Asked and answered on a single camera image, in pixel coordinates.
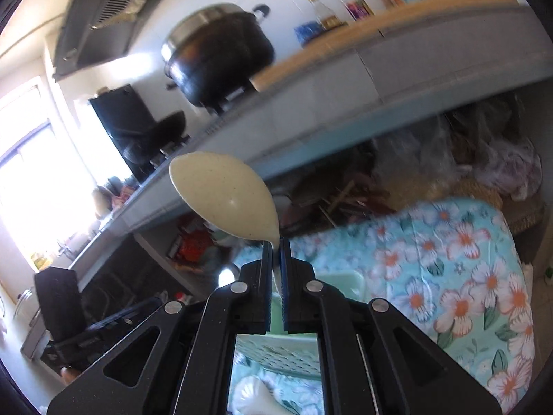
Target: silver screw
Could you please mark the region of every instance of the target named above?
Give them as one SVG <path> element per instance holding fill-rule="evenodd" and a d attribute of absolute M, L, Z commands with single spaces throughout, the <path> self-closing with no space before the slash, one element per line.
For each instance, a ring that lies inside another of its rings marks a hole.
<path fill-rule="evenodd" d="M 231 292 L 234 293 L 244 293 L 248 290 L 248 284 L 242 281 L 236 281 L 231 284 Z"/>
<path fill-rule="evenodd" d="M 390 308 L 390 305 L 388 304 L 388 302 L 385 300 L 385 299 L 375 299 L 373 301 L 373 309 L 376 310 L 377 312 L 386 312 L 389 308 Z"/>
<path fill-rule="evenodd" d="M 178 314 L 182 309 L 182 304 L 178 301 L 170 301 L 165 304 L 164 309 L 169 315 Z"/>
<path fill-rule="evenodd" d="M 322 282 L 313 280 L 305 284 L 305 288 L 310 292 L 320 292 L 322 290 Z"/>

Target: floral tablecloth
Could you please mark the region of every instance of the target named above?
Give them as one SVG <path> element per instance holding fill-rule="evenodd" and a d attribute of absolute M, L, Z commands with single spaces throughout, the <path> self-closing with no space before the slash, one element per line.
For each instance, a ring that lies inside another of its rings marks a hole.
<path fill-rule="evenodd" d="M 530 384 L 532 312 L 500 211 L 474 199 L 421 202 L 391 217 L 290 241 L 315 273 L 354 269 L 365 302 L 385 298 L 485 386 L 504 413 Z M 235 262 L 261 257 L 245 248 Z M 257 375 L 293 412 L 324 412 L 319 381 L 279 375 L 237 353 L 232 385 Z"/>

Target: beige spoon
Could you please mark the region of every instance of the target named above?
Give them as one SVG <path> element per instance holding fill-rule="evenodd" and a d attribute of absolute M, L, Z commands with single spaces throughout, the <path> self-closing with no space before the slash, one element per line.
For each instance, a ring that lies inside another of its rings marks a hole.
<path fill-rule="evenodd" d="M 187 205 L 221 231 L 279 247 L 277 209 L 263 180 L 226 154 L 197 151 L 169 166 L 171 181 Z"/>

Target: black pot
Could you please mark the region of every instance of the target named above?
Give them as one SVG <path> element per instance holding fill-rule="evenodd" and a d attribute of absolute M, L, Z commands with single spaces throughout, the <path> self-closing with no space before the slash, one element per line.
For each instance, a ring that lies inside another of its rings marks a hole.
<path fill-rule="evenodd" d="M 269 13 L 261 5 L 254 11 Z M 165 73 L 195 106 L 217 108 L 274 60 L 256 16 L 232 4 L 209 6 L 184 19 L 162 49 Z"/>

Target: wooden cutting board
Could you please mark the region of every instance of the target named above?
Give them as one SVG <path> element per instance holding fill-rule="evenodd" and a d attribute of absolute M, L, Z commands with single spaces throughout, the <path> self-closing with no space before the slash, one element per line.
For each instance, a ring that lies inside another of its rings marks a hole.
<path fill-rule="evenodd" d="M 517 0 L 421 0 L 397 6 L 366 20 L 333 30 L 309 43 L 302 51 L 256 74 L 251 82 L 262 92 L 271 85 L 323 59 L 380 35 L 381 29 L 409 25 L 428 16 L 461 12 L 466 9 L 518 6 Z"/>

